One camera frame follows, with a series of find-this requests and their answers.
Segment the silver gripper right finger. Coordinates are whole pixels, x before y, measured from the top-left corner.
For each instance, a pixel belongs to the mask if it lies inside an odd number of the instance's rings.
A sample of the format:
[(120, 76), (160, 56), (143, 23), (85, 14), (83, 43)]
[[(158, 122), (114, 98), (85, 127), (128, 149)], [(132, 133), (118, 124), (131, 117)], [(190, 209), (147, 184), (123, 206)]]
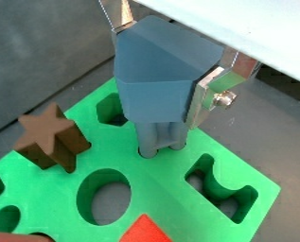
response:
[(225, 47), (217, 66), (203, 75), (195, 84), (194, 95), (184, 123), (194, 129), (207, 118), (215, 107), (227, 109), (237, 95), (230, 91), (251, 76), (257, 61), (242, 52)]

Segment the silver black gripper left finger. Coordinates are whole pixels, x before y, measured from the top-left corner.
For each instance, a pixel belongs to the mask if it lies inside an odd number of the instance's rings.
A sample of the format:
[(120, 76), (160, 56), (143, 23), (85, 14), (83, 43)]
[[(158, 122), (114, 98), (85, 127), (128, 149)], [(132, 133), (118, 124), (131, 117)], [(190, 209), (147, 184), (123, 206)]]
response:
[(120, 32), (134, 24), (131, 9), (127, 0), (98, 0), (111, 31)]

